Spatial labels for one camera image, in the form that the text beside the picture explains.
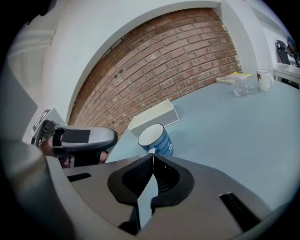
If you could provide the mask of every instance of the mug handle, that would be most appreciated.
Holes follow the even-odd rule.
[[[271,76],[270,73],[268,74],[268,77],[271,79],[271,85],[273,85],[273,84],[274,84],[274,81],[275,81],[274,78]]]
[[[155,148],[151,148],[148,150],[148,153],[155,153],[155,150],[156,150]]]

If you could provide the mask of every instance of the white arch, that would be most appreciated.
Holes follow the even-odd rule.
[[[270,61],[265,67],[272,68],[267,40],[246,2],[73,0],[62,14],[45,56],[42,85],[45,106],[55,107],[63,120],[68,122],[86,77],[118,39],[154,17],[186,8],[216,9],[232,36],[244,71],[254,73],[259,62]]]

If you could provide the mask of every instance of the blue mug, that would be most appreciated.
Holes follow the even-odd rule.
[[[139,145],[149,153],[159,153],[171,156],[173,146],[171,139],[161,124],[153,124],[147,127],[138,139]]]

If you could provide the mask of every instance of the glass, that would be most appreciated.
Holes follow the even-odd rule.
[[[250,91],[248,89],[248,84],[246,81],[241,80],[240,82],[237,82],[236,84],[234,84],[234,90],[233,90],[234,94],[237,96],[245,96],[248,93],[251,93],[252,91]]]

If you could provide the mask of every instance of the white box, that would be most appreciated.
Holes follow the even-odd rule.
[[[128,130],[138,138],[147,127],[160,123],[167,127],[179,121],[178,114],[169,99],[134,116],[128,125]]]

